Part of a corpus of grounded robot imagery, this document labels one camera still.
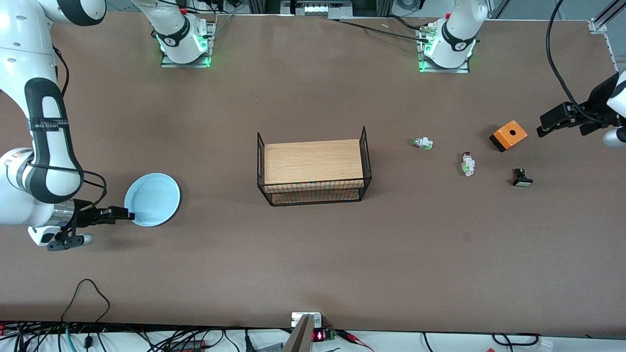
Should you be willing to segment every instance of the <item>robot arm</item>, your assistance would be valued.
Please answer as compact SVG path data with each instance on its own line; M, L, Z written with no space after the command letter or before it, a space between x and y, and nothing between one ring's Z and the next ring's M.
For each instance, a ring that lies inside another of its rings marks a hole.
M207 52L202 36L207 35L207 21L182 14L180 8L159 0L131 0L154 27L161 50L174 63L186 64Z
M476 35L488 14L485 0L454 0L454 9L445 18L428 26L430 40L424 55L443 68L461 66L471 55Z
M541 116L537 134L545 137L561 128L578 127L580 134L586 136L601 128L615 126L618 128L607 131L602 142L608 147L626 147L625 88L626 73L614 74L596 86L589 94L589 99L580 104L586 116L566 101Z
M104 0L0 1L0 90L24 112L32 148L0 158L0 225L29 225L40 246L74 214L71 199L81 170L56 76L50 37L53 21L90 26L102 21Z

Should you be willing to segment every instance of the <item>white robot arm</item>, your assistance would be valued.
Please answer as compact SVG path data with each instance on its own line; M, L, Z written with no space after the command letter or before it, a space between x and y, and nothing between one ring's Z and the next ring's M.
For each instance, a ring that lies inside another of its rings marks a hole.
M88 209L89 202L72 199L83 173L72 148L50 37L53 21L92 26L105 14L104 0L0 1L0 90L24 112L33 144L0 157L0 225L28 225L33 241L51 251L92 241L91 235L67 237L71 220L73 227L86 227L111 219ZM65 237L52 242L58 234Z
M430 40L424 55L443 68L461 66L471 55L476 35L488 14L485 0L454 0L454 9L445 18L428 26Z
M131 1L146 15L155 29L161 50L174 63L190 63L207 52L206 41L202 38L207 35L205 19L182 14L178 6L159 0Z
M617 86L613 94L607 100L609 108L613 109L619 116L626 116L626 74L622 73L617 80ZM602 136L602 143L608 147L626 147L626 127L606 131Z

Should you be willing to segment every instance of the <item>black robot arm segment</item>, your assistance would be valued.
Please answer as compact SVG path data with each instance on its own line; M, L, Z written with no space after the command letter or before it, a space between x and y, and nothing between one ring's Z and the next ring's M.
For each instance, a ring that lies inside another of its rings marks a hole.
M589 99L580 105L580 108L591 119L583 116L572 103L566 101L540 117L541 126L537 127L539 137L545 137L552 131L566 127L578 127L580 134L586 136L601 128L624 126L624 118L607 105L607 101L615 91L618 79L619 74L616 73L596 86L589 94Z

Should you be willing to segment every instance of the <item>black label strap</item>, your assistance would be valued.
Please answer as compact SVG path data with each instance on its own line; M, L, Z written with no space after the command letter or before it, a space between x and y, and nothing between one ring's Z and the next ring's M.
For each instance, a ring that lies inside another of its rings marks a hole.
M191 24L189 23L189 19L184 16L185 24L183 24L183 28L181 28L178 32L170 34L168 36L156 32L158 38L167 46L178 46L180 41L189 34L189 29L191 28Z
M29 119L31 131L50 132L58 131L59 128L69 128L67 118L45 118L43 116L31 116Z
M453 36L448 31L448 22L447 21L443 23L442 29L443 29L442 30L443 39L445 39L448 42L448 44L450 44L450 46L452 47L453 51L463 51L463 50L465 50L465 48L467 48L474 41L474 39L476 39L476 36L473 36L472 38L466 39L466 40L462 40L462 39L459 39L459 38Z

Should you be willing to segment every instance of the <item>green led light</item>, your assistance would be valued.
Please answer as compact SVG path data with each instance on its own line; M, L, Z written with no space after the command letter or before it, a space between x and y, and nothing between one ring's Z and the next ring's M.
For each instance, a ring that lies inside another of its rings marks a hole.
M159 47L161 47L161 51L165 52L165 49L163 49L163 43L161 42L161 40L158 37L156 37L156 40L158 41Z
M193 35L193 40L196 42L196 45L198 46L198 50L200 51L206 51L207 50L207 40L201 37L198 37L197 35Z

